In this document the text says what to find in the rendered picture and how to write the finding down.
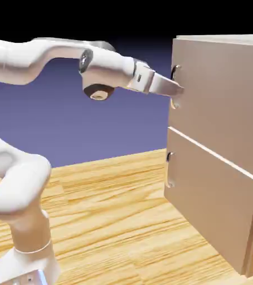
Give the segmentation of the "small light brown cabinet door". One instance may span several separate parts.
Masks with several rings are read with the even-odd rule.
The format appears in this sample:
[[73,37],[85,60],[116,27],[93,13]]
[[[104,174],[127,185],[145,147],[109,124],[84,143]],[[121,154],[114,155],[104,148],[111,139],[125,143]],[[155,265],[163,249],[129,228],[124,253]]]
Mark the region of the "small light brown cabinet door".
[[253,176],[167,130],[174,187],[165,198],[241,275],[253,276]]

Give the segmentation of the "large light brown cabinet door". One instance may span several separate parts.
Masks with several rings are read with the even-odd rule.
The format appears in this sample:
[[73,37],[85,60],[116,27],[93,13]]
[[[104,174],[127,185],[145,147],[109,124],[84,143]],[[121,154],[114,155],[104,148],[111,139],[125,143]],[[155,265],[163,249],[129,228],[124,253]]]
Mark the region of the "large light brown cabinet door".
[[253,175],[253,41],[175,39],[169,124]]

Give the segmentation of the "light brown cabinet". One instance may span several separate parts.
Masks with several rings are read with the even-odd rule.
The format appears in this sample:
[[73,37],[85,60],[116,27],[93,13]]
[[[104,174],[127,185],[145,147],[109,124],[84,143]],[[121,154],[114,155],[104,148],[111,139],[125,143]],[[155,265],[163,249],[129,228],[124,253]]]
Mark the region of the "light brown cabinet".
[[164,195],[241,275],[253,276],[253,35],[179,36]]

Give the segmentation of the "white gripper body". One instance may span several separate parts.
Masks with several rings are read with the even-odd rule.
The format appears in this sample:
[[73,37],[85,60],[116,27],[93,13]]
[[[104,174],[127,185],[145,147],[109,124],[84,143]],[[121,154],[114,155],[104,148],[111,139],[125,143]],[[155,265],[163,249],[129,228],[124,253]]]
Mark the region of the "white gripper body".
[[175,97],[182,94],[184,88],[177,82],[162,76],[159,73],[154,73],[152,82],[150,84],[149,93]]

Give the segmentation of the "long curved metal handle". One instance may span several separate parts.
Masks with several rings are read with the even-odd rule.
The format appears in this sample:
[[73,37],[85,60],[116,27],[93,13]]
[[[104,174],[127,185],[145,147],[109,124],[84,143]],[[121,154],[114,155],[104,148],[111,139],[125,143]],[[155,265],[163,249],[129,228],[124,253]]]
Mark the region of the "long curved metal handle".
[[[172,70],[171,70],[171,80],[172,80],[172,81],[174,81],[174,79],[175,79],[175,72],[176,72],[179,68],[181,68],[181,65],[175,65],[175,66],[172,67]],[[174,110],[176,110],[176,109],[179,108],[179,105],[178,105],[177,103],[175,103],[175,102],[173,101],[173,99],[171,99],[171,108],[174,109]]]

